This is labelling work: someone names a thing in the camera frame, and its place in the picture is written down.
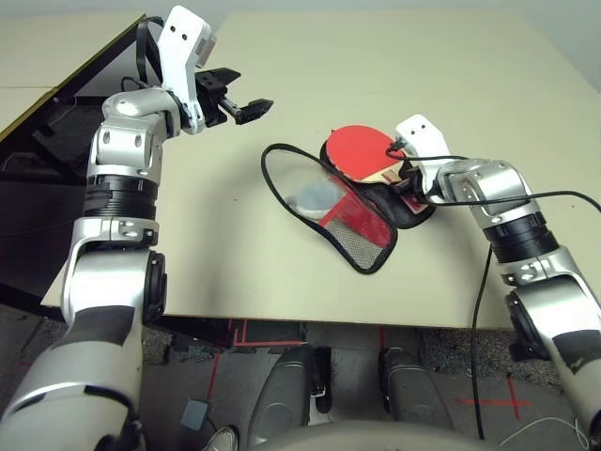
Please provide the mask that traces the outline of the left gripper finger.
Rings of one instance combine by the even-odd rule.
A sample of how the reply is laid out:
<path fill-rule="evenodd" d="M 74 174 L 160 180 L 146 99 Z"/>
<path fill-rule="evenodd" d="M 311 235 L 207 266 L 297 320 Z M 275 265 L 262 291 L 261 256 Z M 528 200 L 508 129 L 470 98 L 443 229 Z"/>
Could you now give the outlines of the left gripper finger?
<path fill-rule="evenodd" d="M 220 106 L 235 119 L 237 125 L 258 120 L 265 115 L 273 105 L 272 100 L 258 99 L 250 101 L 247 105 L 240 107 L 227 97 L 220 100 Z"/>
<path fill-rule="evenodd" d="M 240 77 L 240 73 L 229 68 L 198 71 L 196 82 L 204 88 L 222 88 L 228 86 Z"/>

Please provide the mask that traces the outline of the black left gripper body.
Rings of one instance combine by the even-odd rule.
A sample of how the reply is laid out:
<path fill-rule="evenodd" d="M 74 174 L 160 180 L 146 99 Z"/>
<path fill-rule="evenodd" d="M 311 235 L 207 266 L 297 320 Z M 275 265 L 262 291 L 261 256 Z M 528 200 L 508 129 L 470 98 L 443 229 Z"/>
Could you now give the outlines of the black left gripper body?
<path fill-rule="evenodd" d="M 227 121 L 226 114 L 220 109 L 220 100 L 226 96 L 227 84 L 219 81 L 197 81 L 197 99 L 201 106 L 207 128 L 221 125 Z"/>

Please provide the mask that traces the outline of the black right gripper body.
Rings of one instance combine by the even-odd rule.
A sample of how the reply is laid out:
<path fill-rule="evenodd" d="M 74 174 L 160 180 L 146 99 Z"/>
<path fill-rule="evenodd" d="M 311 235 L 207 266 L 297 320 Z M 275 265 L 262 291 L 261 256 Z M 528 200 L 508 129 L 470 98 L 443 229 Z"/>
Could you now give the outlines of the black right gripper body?
<path fill-rule="evenodd" d="M 401 195 L 411 195 L 417 200 L 425 200 L 423 191 L 423 176 L 419 167 L 404 163 L 398 175 L 400 181 L 396 184 L 396 192 Z"/>

